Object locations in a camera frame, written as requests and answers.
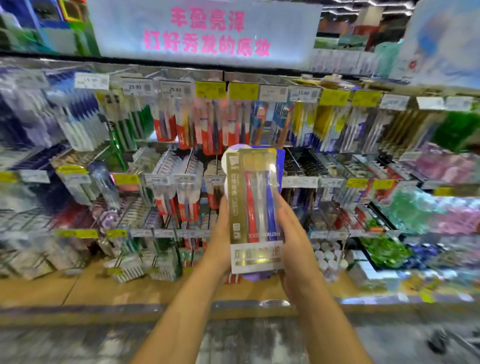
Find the floor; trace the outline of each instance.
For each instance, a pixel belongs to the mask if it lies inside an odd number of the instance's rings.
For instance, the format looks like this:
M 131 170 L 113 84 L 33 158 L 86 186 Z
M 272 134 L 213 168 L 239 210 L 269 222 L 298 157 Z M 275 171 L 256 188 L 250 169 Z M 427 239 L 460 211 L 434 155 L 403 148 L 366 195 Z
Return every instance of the floor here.
M 443 356 L 426 345 L 436 327 L 471 336 L 478 314 L 440 307 L 348 318 L 375 363 L 480 363 L 456 343 Z M 128 363 L 154 325 L 0 328 L 0 363 Z M 304 364 L 308 356 L 296 318 L 223 320 L 208 323 L 196 363 Z

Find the shopping cart wheel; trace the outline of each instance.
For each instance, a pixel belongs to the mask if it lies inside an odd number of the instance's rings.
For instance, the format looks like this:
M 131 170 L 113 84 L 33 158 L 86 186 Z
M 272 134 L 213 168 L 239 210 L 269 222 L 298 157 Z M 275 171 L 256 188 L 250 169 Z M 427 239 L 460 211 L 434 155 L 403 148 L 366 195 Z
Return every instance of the shopping cart wheel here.
M 434 353 L 444 355 L 447 352 L 449 341 L 447 333 L 443 329 L 438 328 L 432 333 L 427 344 Z

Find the held toothbrush package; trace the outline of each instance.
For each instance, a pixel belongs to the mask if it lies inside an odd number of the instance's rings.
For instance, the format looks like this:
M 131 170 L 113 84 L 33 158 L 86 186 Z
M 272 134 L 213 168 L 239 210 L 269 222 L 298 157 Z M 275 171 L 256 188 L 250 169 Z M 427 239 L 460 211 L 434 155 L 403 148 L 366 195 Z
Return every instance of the held toothbrush package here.
M 227 153 L 232 273 L 282 269 L 283 232 L 276 218 L 277 150 Z

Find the hand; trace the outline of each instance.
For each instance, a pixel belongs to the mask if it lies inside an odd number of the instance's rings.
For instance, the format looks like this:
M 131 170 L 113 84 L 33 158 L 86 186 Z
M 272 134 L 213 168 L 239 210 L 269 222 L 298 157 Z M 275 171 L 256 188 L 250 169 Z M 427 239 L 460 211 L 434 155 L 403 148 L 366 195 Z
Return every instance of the hand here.
M 283 288 L 290 300 L 295 302 L 295 291 L 308 289 L 322 279 L 317 260 L 305 230 L 279 193 L 275 193 L 278 205 L 278 221 L 285 234 L 282 260 L 285 274 L 280 274 Z
M 230 272 L 230 226 L 228 226 L 228 203 L 225 196 L 220 201 L 218 219 L 202 260 L 207 260 L 209 265 L 218 268 L 221 276 Z

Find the poster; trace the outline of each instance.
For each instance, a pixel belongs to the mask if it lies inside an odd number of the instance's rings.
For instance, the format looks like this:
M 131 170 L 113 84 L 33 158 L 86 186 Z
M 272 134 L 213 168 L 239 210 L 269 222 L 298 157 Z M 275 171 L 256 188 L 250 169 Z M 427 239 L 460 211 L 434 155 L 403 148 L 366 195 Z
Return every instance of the poster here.
M 422 0 L 390 78 L 480 88 L 480 1 Z
M 308 70 L 322 6 L 286 1 L 87 0 L 100 53 Z

